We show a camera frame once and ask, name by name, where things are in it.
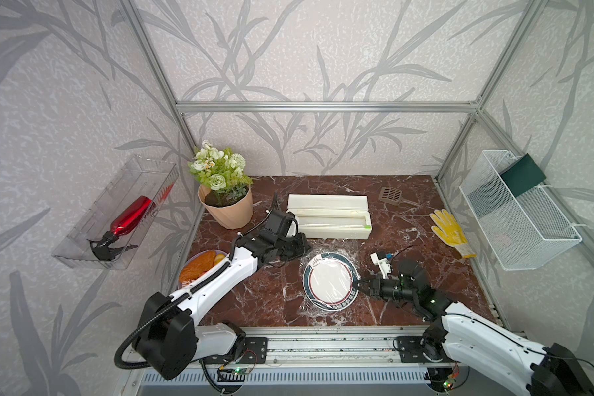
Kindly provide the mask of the cream plastic wrap dispenser box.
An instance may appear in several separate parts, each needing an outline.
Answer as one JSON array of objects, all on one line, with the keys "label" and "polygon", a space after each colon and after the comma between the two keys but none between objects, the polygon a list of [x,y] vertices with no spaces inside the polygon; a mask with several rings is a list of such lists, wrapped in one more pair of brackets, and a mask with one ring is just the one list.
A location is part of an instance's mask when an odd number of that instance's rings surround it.
[{"label": "cream plastic wrap dispenser box", "polygon": [[364,240],[372,231],[366,196],[290,194],[287,209],[307,239]]}]

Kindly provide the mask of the white plate green red rim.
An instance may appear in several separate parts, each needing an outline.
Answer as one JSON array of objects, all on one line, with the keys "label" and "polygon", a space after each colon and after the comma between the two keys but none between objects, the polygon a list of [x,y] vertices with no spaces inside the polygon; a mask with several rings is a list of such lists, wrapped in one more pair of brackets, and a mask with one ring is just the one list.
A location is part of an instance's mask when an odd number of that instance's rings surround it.
[{"label": "white plate green red rim", "polygon": [[360,277],[356,266],[339,252],[321,252],[305,264],[302,284],[312,305],[338,312],[351,306],[359,294],[354,286]]}]

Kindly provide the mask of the clear plastic wrap sheet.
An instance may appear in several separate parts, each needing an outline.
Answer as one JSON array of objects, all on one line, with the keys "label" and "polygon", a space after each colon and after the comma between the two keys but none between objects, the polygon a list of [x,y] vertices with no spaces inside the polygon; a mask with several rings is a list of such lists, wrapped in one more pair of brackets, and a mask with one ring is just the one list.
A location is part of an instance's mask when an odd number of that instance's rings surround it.
[{"label": "clear plastic wrap sheet", "polygon": [[333,239],[309,239],[312,250],[300,259],[300,285],[309,309],[339,313],[354,305],[361,280],[356,254]]}]

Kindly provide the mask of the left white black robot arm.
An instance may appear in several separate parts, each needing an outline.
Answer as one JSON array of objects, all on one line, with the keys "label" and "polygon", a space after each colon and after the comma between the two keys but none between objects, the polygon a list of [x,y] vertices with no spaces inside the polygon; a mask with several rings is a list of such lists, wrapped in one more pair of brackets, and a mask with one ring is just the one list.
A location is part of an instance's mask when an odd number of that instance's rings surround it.
[{"label": "left white black robot arm", "polygon": [[153,368],[163,379],[172,380],[195,361],[238,358],[245,333],[232,323],[203,326],[201,321],[228,292],[265,265],[292,262],[310,249],[293,213],[268,211],[259,226],[239,234],[228,255],[198,280],[171,295],[157,292],[149,297],[137,329],[116,350],[114,365],[128,371]]}]

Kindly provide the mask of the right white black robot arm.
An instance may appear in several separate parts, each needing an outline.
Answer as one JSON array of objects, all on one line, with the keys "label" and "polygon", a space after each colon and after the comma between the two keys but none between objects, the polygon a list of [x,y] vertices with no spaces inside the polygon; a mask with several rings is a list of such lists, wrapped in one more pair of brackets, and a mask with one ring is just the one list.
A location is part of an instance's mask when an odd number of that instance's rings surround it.
[{"label": "right white black robot arm", "polygon": [[414,260],[397,261],[398,274],[356,280],[359,292],[376,300],[409,304],[428,327],[415,347],[398,346],[432,363],[468,366],[515,395],[594,395],[584,360],[558,343],[544,346],[511,333],[465,304],[433,288]]}]

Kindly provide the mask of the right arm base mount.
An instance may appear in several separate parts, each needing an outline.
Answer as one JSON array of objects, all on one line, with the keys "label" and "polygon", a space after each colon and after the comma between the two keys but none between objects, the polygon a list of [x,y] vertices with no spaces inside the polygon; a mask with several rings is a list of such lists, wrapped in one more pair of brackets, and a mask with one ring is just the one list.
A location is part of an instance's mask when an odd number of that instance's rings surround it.
[{"label": "right arm base mount", "polygon": [[442,351],[433,351],[424,345],[422,336],[398,336],[393,341],[394,351],[402,363],[441,363],[447,357]]}]

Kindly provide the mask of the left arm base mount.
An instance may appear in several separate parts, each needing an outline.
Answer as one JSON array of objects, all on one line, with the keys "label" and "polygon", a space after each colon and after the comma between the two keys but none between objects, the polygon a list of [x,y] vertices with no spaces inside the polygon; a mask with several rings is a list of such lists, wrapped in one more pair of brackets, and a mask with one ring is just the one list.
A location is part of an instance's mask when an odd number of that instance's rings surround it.
[{"label": "left arm base mount", "polygon": [[235,343],[231,361],[239,364],[264,364],[267,360],[268,338],[246,337]]}]

